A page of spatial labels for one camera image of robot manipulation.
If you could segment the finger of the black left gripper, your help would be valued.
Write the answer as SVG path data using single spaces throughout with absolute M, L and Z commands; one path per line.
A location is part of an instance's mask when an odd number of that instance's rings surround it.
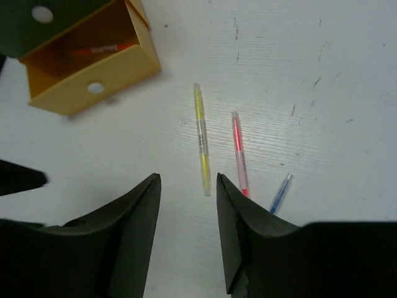
M 1 196 L 37 189 L 47 182 L 42 171 L 1 160 Z

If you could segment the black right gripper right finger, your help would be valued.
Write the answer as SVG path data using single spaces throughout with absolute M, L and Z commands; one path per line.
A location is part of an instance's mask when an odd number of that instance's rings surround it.
M 395 297 L 395 222 L 296 226 L 246 197 L 224 174 L 216 206 L 231 297 Z

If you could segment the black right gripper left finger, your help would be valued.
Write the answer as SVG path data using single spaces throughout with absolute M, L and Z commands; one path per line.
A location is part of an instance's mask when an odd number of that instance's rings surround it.
M 2 219 L 1 296 L 142 297 L 160 199 L 154 173 L 62 226 Z

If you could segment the green drawer box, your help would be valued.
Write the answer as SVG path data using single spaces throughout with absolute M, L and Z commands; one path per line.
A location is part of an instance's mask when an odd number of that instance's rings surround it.
M 22 57 L 109 3 L 1 0 L 1 54 Z

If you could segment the yellow bottom drawer box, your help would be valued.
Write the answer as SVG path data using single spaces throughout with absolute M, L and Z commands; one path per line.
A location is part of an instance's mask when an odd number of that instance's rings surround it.
M 72 115 L 160 72 L 141 1 L 110 1 L 71 28 L 20 58 L 29 105 Z M 77 48 L 134 43 L 125 50 L 69 56 Z

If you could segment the orange thin pen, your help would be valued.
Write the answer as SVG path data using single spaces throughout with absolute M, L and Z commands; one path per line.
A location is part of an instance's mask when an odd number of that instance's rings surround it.
M 77 49 L 69 50 L 67 54 L 69 56 L 83 56 L 83 55 L 92 55 L 92 54 L 101 54 L 101 53 L 114 53 L 125 50 L 134 45 L 135 45 L 134 43 L 121 43 L 121 44 L 103 45 L 99 47 L 77 48 Z

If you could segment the yellow thin pen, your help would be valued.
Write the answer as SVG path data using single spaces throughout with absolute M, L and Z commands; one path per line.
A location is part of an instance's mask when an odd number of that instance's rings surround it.
M 198 83 L 194 83 L 194 104 L 195 104 L 195 116 L 197 123 L 197 136 L 198 136 L 198 149 L 200 156 L 200 164 L 202 171 L 202 183 L 203 191 L 206 196 L 210 196 L 211 191 L 211 177 L 210 177 L 210 163 L 209 163 L 209 153 L 208 153 L 208 140 L 207 140 L 207 130 L 205 123 L 205 113 L 202 98 L 201 87 Z

